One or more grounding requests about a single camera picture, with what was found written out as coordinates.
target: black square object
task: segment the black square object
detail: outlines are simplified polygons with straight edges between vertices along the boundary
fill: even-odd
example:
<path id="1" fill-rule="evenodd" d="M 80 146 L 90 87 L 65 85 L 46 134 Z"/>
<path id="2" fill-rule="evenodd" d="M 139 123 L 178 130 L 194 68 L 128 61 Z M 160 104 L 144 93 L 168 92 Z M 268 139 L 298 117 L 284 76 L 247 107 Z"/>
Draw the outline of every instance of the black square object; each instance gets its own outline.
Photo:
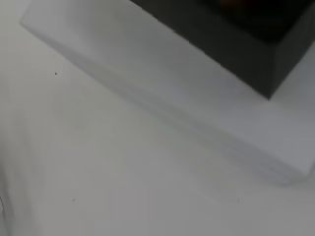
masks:
<path id="1" fill-rule="evenodd" d="M 315 37 L 313 0 L 131 1 L 267 98 Z"/>

